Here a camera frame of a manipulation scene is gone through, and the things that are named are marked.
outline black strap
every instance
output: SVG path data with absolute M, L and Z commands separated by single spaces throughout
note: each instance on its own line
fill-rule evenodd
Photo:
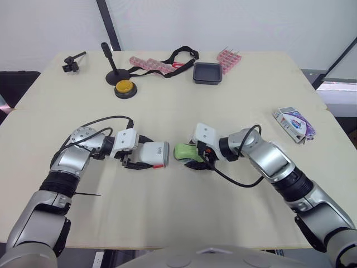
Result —
M 172 71 L 172 72 L 167 73 L 167 74 L 163 74 L 159 70 L 150 70 L 150 71 L 147 71 L 144 74 L 133 74 L 132 72 L 142 69 L 141 67 L 134 66 L 134 67 L 132 67 L 132 68 L 130 68 L 128 70 L 128 72 L 130 73 L 130 77 L 143 76 L 143 75 L 147 75 L 147 74 L 157 73 L 157 74 L 161 74 L 165 78 L 170 78 L 170 77 L 173 77 L 175 75 L 181 74 L 183 71 L 186 71 L 187 69 L 191 68 L 194 65 L 195 61 L 199 59 L 198 51 L 193 50 L 189 46 L 183 46 L 183 47 L 180 47 L 179 49 L 176 49 L 167 60 L 161 61 L 162 63 L 165 63 L 165 64 L 173 64 L 175 62 L 175 57 L 180 52 L 184 52 L 184 51 L 189 52 L 190 55 L 192 57 L 194 57 L 194 58 L 189 60 L 185 65 L 177 68 L 175 71 Z

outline table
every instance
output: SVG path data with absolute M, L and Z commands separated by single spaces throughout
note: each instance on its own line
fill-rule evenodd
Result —
M 219 85 L 192 82 L 190 70 L 170 79 L 133 78 L 138 93 L 118 99 L 105 82 L 110 65 L 100 51 L 88 52 L 80 72 L 64 73 L 58 54 L 15 111 L 0 126 L 0 241 L 7 236 L 49 170 L 52 155 L 79 125 L 121 114 L 135 120 L 140 134 L 170 142 L 167 168 L 126 170 L 114 160 L 92 160 L 67 214 L 69 247 L 159 248 L 178 243 L 226 244 L 255 248 L 309 247 L 294 213 L 267 181 L 239 188 L 211 171 L 193 171 L 173 159 L 176 143 L 187 142 L 198 122 L 222 136 L 262 125 L 272 141 L 306 175 L 331 195 L 357 223 L 357 151 L 296 64 L 282 52 L 243 52 L 241 62 Z M 118 68 L 128 59 L 166 59 L 169 52 L 114 52 Z M 216 62 L 216 53 L 200 61 Z M 181 62 L 188 56 L 180 55 Z M 278 107 L 296 107 L 317 131 L 315 140 L 295 144 L 272 116 Z M 126 121 L 98 123 L 99 130 L 125 128 Z M 220 161 L 217 167 L 242 183 L 259 174 L 247 159 Z

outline purple packaging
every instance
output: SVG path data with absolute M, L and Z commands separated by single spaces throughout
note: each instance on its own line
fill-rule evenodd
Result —
M 316 131 L 308 120 L 295 108 L 279 108 L 273 115 L 296 143 L 305 143 L 306 140 L 313 140 Z

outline black wire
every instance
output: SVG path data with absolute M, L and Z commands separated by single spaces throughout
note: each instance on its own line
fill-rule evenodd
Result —
M 261 135 L 262 134 L 262 127 L 260 125 L 254 125 L 253 127 L 251 127 L 247 134 L 245 134 L 243 140 L 242 140 L 242 143 L 240 144 L 238 150 L 237 150 L 237 153 L 238 153 L 238 157 L 240 156 L 240 153 L 242 151 L 242 148 L 245 144 L 245 141 L 247 140 L 247 138 L 249 137 L 250 133 L 252 133 L 252 131 L 255 129 L 255 128 L 258 128 L 259 129 L 259 134 Z M 222 176 L 224 179 L 226 179 L 227 181 L 239 186 L 239 187 L 243 187 L 243 188 L 252 188 L 254 186 L 257 186 L 263 179 L 264 177 L 261 176 L 257 181 L 255 181 L 254 183 L 252 184 L 243 184 L 243 183 L 239 183 L 237 182 L 236 180 L 233 180 L 231 179 L 230 177 L 228 177 L 227 175 L 225 175 L 224 173 L 222 173 L 220 170 L 218 170 L 214 165 L 212 165 L 211 163 L 209 163 L 207 161 L 207 159 L 205 157 L 203 157 L 202 155 L 200 155 L 200 157 L 203 159 L 203 161 L 214 171 L 216 171 L 220 176 Z
M 80 140 L 80 141 L 71 142 L 71 143 L 69 143 L 69 144 L 63 146 L 63 147 L 59 150 L 59 152 L 63 151 L 64 149 L 67 149 L 67 148 L 69 148 L 69 147 L 71 147 L 71 146 L 78 145 L 78 144 L 80 144 L 80 143 L 82 143 L 82 142 L 84 142 L 84 141 L 87 141 L 87 140 L 89 140 L 90 138 L 93 138 L 94 136 L 96 136 L 96 135 L 98 135 L 98 134 L 101 134 L 102 132 L 104 132 L 104 131 L 106 131 L 106 130 L 110 130 L 109 136 L 113 133 L 113 129 L 112 129 L 111 127 L 106 127 L 106 128 L 104 128 L 104 129 L 102 129 L 102 130 L 100 130 L 100 131 L 97 131 L 96 133 L 94 133 L 94 134 L 92 134 L 92 135 L 90 135 L 90 136 L 88 136 L 88 137 L 86 137 L 86 138 Z
M 127 124 L 127 128 L 131 128 L 134 126 L 134 120 L 132 120 L 130 117 L 128 116 L 108 116 L 108 117 L 103 117 L 94 121 L 91 121 L 89 123 L 86 123 L 80 127 L 87 127 L 89 125 L 104 121 L 104 120 L 108 120 L 108 119 L 113 119 L 113 118 L 123 118 L 123 119 L 127 119 L 129 120 L 128 124 Z M 69 140 L 71 139 L 71 135 L 67 137 L 67 139 L 64 141 L 64 143 L 61 145 L 61 147 L 59 148 L 59 150 L 54 154 L 54 156 L 52 157 L 51 163 L 50 163 L 50 167 L 52 167 L 52 165 L 54 164 L 55 160 L 57 159 L 57 157 L 60 155 L 61 151 L 63 151 L 65 149 L 66 144 L 69 142 Z
M 243 138 L 243 140 L 242 140 L 242 143 L 240 144 L 240 146 L 239 146 L 239 148 L 238 148 L 238 150 L 237 150 L 238 158 L 240 157 L 240 153 L 241 153 L 242 148 L 243 148 L 243 146 L 244 146 L 244 144 L 245 144 L 245 141 L 247 140 L 247 138 L 249 137 L 249 135 L 252 133 L 252 131 L 253 131 L 255 128 L 258 128 L 259 135 L 262 134 L 262 127 L 261 127 L 260 125 L 254 125 L 253 127 L 251 127 L 251 128 L 248 130 L 247 134 L 245 134 L 245 136 L 244 136 L 244 138 Z
M 104 131 L 106 131 L 106 130 L 110 130 L 109 136 L 113 133 L 113 129 L 112 129 L 111 127 L 106 127 L 106 128 L 104 128 L 104 129 L 102 129 L 102 130 L 100 130 L 100 131 L 97 131 L 96 133 L 94 133 L 94 134 L 92 134 L 92 135 L 90 135 L 90 136 L 88 136 L 88 137 L 86 137 L 86 138 L 80 140 L 80 141 L 71 142 L 71 143 L 69 143 L 69 144 L 67 144 L 67 145 L 65 145 L 65 146 L 62 146 L 62 147 L 54 154 L 54 156 L 52 157 L 52 160 L 51 160 L 51 163 L 50 163 L 50 167 L 52 167 L 52 165 L 54 164 L 54 162 L 55 162 L 55 160 L 57 159 L 57 157 L 59 157 L 60 153 L 61 153 L 64 149 L 67 149 L 67 148 L 69 148 L 69 147 L 71 147 L 71 146 L 77 145 L 77 146 L 79 146 L 79 147 L 81 147 L 81 148 L 83 148 L 83 149 L 86 149 L 87 151 L 91 152 L 90 150 L 88 150 L 88 149 L 85 148 L 84 146 L 78 145 L 78 144 L 81 143 L 81 142 L 84 142 L 84 141 L 86 141 L 86 140 L 89 140 L 90 138 L 93 138 L 94 136 L 96 136 L 96 135 L 98 135 L 98 134 L 101 134 L 102 132 L 104 132 Z
M 89 125 L 92 125 L 92 124 L 95 124 L 95 123 L 98 123 L 98 122 L 101 122 L 101 121 L 104 121 L 104 120 L 113 119 L 113 118 L 123 118 L 123 119 L 129 120 L 127 128 L 133 127 L 133 125 L 134 125 L 134 120 L 132 120 L 130 117 L 127 117 L 127 116 L 108 116 L 108 117 L 103 117 L 103 118 L 91 121 L 91 122 L 86 123 L 86 124 L 84 124 L 84 125 L 82 125 L 80 127 L 88 127 Z M 62 144 L 62 146 L 60 148 L 65 146 L 69 142 L 70 138 L 71 138 L 71 135 L 67 137 L 67 139 L 65 140 L 65 142 Z

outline black chair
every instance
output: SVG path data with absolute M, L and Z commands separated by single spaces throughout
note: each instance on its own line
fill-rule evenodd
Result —
M 14 108 L 39 75 L 37 71 L 0 71 L 0 95 Z M 0 125 L 6 116 L 0 110 Z

